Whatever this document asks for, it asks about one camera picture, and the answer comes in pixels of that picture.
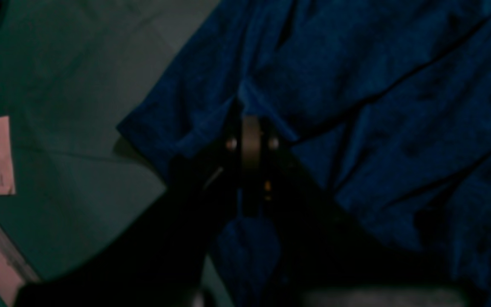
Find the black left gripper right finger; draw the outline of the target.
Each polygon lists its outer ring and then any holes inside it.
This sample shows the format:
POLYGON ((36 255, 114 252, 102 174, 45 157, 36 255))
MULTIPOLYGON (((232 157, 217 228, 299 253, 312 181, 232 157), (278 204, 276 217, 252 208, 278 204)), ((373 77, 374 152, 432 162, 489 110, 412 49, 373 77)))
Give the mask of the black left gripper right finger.
POLYGON ((263 307, 469 307, 466 287, 418 253, 384 246, 321 190, 266 119, 250 117, 250 212, 280 258, 263 307))

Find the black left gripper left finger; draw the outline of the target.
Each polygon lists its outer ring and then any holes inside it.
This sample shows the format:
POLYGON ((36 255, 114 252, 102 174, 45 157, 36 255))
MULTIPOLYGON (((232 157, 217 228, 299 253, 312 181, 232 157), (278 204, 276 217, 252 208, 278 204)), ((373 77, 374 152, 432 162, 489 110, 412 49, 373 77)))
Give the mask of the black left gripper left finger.
POLYGON ((22 287, 17 307, 191 307, 203 259, 237 214, 250 119, 230 120, 196 156, 175 156, 162 196, 113 243, 67 274, 22 287))

